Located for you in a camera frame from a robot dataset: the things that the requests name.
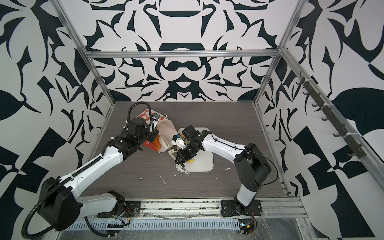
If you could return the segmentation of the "red white paper bag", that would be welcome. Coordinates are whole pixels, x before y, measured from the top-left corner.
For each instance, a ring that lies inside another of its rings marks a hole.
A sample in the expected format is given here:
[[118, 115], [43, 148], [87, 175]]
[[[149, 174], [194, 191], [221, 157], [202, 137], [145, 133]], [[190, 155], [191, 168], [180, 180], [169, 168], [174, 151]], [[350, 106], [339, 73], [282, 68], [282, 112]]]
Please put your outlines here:
[[[167, 140], [169, 146], [171, 147], [172, 146], [173, 136], [178, 134], [178, 131], [176, 130], [173, 122], [168, 118], [167, 115], [162, 115], [160, 113], [158, 113], [158, 114], [161, 115], [161, 118], [160, 118], [160, 120], [158, 122], [155, 122], [155, 129], [159, 131], [157, 136], [165, 137], [165, 139]], [[155, 140], [153, 142], [151, 142], [149, 140], [146, 140], [142, 144], [142, 146], [147, 147], [147, 148], [149, 148], [149, 149], [151, 149], [153, 151], [158, 152], [158, 149], [160, 147], [155, 143]]]

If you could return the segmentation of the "orange fake croissant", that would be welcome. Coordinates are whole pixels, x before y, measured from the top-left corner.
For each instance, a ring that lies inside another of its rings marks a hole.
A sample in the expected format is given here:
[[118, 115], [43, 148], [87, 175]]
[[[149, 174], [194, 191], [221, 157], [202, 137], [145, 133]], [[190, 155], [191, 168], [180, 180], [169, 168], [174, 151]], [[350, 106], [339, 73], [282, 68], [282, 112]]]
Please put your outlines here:
[[163, 152], [167, 151], [170, 147], [167, 140], [163, 136], [157, 136], [155, 143], [160, 147], [158, 149], [159, 153], [163, 153]]

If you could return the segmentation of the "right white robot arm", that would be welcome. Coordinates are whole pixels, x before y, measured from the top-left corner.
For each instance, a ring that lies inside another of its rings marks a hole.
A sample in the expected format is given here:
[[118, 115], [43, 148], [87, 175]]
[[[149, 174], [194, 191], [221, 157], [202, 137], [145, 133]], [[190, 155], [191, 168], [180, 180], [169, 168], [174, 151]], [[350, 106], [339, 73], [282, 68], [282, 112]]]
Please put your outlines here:
[[238, 145], [221, 139], [210, 131], [198, 131], [187, 126], [181, 134], [173, 136], [172, 144], [180, 149], [176, 153], [175, 163], [185, 170], [185, 163], [194, 158], [199, 151], [211, 152], [235, 165], [241, 187], [234, 199], [234, 207], [239, 214], [244, 214], [254, 201], [272, 171], [268, 159], [252, 143]]

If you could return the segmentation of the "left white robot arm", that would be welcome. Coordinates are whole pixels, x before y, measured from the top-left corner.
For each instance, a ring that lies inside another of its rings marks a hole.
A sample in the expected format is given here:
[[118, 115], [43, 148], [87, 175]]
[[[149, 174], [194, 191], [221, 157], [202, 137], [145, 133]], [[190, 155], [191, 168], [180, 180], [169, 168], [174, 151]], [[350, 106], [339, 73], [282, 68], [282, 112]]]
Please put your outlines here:
[[83, 197], [82, 193], [111, 168], [140, 150], [144, 142], [154, 141], [159, 133], [155, 129], [159, 117], [158, 114], [153, 114], [149, 122], [142, 118], [130, 120], [127, 130], [107, 144], [103, 153], [58, 180], [50, 178], [45, 181], [41, 197], [50, 190], [54, 192], [39, 207], [38, 214], [55, 230], [63, 231], [82, 217], [108, 212], [119, 213], [124, 200], [117, 192], [108, 191], [88, 197]]

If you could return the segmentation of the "small electronics board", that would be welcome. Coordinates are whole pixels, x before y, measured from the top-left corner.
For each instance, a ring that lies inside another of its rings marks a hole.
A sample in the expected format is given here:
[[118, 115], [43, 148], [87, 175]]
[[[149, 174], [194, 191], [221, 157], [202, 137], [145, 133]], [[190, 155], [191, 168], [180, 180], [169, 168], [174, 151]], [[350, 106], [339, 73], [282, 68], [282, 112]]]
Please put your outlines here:
[[255, 220], [255, 218], [239, 220], [239, 231], [243, 235], [251, 234], [256, 228], [257, 221]]

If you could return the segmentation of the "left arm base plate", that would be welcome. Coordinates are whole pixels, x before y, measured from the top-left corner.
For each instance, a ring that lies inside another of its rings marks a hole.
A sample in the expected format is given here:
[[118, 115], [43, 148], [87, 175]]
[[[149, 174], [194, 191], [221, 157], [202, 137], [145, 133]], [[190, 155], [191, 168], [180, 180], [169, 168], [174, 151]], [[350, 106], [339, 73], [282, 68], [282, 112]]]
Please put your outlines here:
[[117, 202], [110, 212], [99, 213], [98, 218], [112, 218], [119, 216], [120, 218], [130, 218], [138, 214], [141, 210], [141, 201], [124, 201]]

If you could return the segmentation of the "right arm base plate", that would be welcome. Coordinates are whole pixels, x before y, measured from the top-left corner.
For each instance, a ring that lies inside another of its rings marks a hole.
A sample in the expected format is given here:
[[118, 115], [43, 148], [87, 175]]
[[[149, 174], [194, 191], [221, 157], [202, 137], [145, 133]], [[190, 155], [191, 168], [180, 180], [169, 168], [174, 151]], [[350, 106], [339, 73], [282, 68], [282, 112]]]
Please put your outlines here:
[[225, 218], [236, 216], [261, 216], [263, 211], [259, 200], [252, 200], [248, 206], [243, 206], [237, 199], [221, 200], [221, 215]]

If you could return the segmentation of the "aluminium cage frame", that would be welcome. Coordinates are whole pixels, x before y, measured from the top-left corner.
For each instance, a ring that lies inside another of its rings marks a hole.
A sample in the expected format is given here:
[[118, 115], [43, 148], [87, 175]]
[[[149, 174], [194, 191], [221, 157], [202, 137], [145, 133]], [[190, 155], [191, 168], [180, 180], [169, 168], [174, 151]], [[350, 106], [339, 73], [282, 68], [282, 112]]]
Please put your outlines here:
[[[307, 79], [312, 79], [308, 72], [299, 65], [292, 53], [286, 48], [288, 42], [287, 37], [292, 33], [294, 26], [298, 23], [300, 14], [303, 11], [307, 1], [298, 1], [292, 18], [289, 20], [288, 28], [284, 33], [281, 45], [276, 50], [185, 50], [185, 51], [107, 51], [107, 52], [92, 52], [86, 50], [83, 46], [83, 42], [80, 39], [80, 35], [77, 33], [74, 24], [71, 22], [70, 17], [63, 4], [60, 1], [51, 1], [54, 10], [56, 11], [61, 23], [69, 32], [75, 46], [80, 52], [87, 67], [95, 77], [97, 83], [102, 88], [102, 92], [107, 96], [107, 99], [111, 105], [115, 105], [115, 100], [108, 90], [104, 80], [96, 69], [92, 59], [103, 58], [190, 58], [190, 57], [273, 57], [266, 79], [270, 79], [272, 71], [276, 69], [279, 59], [284, 59], [289, 67], [294, 71], [295, 75], [300, 79], [300, 72]], [[377, 182], [380, 188], [384, 187], [384, 163], [377, 153], [369, 146], [368, 142], [359, 135], [359, 140], [362, 141], [363, 149], [367, 155], [361, 158], [362, 164], [369, 171], [373, 179]]]

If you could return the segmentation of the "grey wall hook rack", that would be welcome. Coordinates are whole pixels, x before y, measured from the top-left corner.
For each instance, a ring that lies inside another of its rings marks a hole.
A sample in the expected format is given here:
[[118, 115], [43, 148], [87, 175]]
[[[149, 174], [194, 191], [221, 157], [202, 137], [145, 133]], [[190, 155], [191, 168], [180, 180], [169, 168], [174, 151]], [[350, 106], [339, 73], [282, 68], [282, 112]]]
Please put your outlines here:
[[303, 73], [300, 72], [300, 81], [297, 84], [302, 85], [306, 89], [304, 94], [306, 96], [311, 96], [315, 101], [312, 106], [323, 112], [325, 117], [322, 118], [322, 120], [324, 122], [329, 121], [336, 129], [337, 132], [333, 134], [333, 136], [335, 138], [342, 138], [351, 149], [352, 152], [348, 153], [348, 156], [357, 157], [359, 159], [365, 157], [367, 153], [363, 149], [362, 141], [359, 140], [360, 134], [349, 126], [347, 120], [340, 113], [335, 104], [333, 104], [320, 87], [318, 87], [315, 80], [305, 78]]

